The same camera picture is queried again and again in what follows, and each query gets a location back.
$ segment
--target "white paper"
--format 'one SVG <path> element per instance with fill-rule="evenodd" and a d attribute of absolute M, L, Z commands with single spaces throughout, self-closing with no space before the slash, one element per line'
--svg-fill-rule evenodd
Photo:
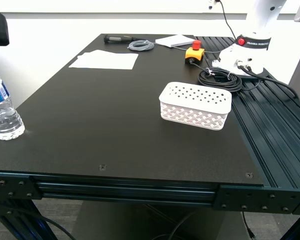
<path fill-rule="evenodd" d="M 70 68 L 90 68 L 90 69 L 133 69 L 138 57 L 136 53 L 112 53 L 108 51 L 95 50 L 86 52 L 78 56 L 78 59 L 71 64 Z"/>
<path fill-rule="evenodd" d="M 183 46 L 191 44 L 194 41 L 194 39 L 185 37 L 183 35 L 174 35 L 166 38 L 160 38 L 156 39 L 155 42 L 160 45 L 164 45 L 167 47 L 177 47 L 177 46 Z"/>

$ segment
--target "bolt head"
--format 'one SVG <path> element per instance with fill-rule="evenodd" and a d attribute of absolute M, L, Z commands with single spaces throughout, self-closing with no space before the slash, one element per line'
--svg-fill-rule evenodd
<path fill-rule="evenodd" d="M 247 172 L 246 174 L 245 174 L 245 176 L 249 179 L 252 179 L 253 178 L 253 173 L 252 172 Z"/>
<path fill-rule="evenodd" d="M 105 164 L 101 164 L 101 165 L 99 166 L 99 170 L 100 170 L 100 171 L 105 171 L 105 170 L 106 170 L 106 165 L 105 165 Z"/>

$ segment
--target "coiled gray wire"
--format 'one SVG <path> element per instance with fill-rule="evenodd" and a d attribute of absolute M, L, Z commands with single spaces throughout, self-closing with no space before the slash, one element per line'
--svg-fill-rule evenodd
<path fill-rule="evenodd" d="M 128 46 L 128 49 L 132 51 L 147 51 L 154 48 L 154 43 L 148 41 L 148 40 L 138 40 L 131 42 Z"/>

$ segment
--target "white basket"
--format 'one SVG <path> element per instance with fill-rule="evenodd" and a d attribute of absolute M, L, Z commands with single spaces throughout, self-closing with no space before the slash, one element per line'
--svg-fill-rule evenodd
<path fill-rule="evenodd" d="M 231 111 L 232 94 L 213 87 L 170 82 L 159 99 L 163 119 L 221 130 Z"/>

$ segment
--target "black screwdriver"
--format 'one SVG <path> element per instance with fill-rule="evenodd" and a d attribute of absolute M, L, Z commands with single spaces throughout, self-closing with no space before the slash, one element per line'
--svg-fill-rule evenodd
<path fill-rule="evenodd" d="M 106 34 L 104 36 L 104 42 L 107 44 L 109 41 L 110 42 L 118 42 L 118 43 L 131 43 L 133 41 L 137 41 L 137 40 L 146 40 L 146 39 L 141 39 L 141 38 L 137 38 L 137 37 L 129 37 L 129 36 L 115 36 L 115 35 L 108 35 Z"/>

